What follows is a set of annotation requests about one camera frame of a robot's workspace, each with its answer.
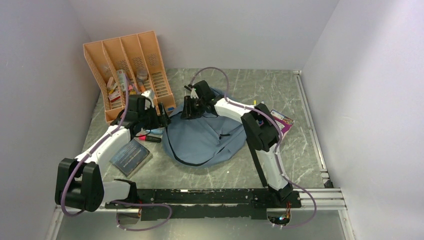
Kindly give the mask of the blue grey student backpack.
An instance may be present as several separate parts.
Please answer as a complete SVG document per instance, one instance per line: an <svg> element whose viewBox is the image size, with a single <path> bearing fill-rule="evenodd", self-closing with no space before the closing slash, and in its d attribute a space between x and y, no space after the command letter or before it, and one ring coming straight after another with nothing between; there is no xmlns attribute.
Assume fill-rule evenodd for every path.
<svg viewBox="0 0 424 240"><path fill-rule="evenodd" d="M226 109L224 91L211 89L218 101L218 113L205 112L196 119L182 119L184 104L170 114L164 128L162 147L174 161L189 167L206 168L230 160L245 144L242 124L245 110L233 105Z"/></svg>

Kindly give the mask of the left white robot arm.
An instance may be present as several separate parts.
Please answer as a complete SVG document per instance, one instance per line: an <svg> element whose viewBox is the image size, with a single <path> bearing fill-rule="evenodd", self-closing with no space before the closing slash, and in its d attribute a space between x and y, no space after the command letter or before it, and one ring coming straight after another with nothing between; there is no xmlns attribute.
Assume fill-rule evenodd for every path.
<svg viewBox="0 0 424 240"><path fill-rule="evenodd" d="M150 152L137 140L149 138L142 130L170 124L164 106L160 113L151 90L130 95L125 108L106 132L85 152L64 158L58 165L54 200L66 214L66 208L94 212L105 203L121 203L132 208L140 203L135 182L129 180Z"/></svg>

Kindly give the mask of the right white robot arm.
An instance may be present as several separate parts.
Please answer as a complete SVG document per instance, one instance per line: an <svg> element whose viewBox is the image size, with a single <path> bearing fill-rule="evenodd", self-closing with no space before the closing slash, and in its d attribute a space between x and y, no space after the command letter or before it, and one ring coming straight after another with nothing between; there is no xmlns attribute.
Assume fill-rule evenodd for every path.
<svg viewBox="0 0 424 240"><path fill-rule="evenodd" d="M282 132L263 103L246 105L215 93L204 80L185 86L183 120L200 118L204 113L226 117L242 124L246 142L263 187L270 192L270 202L282 207L289 200L293 185L286 177L280 155Z"/></svg>

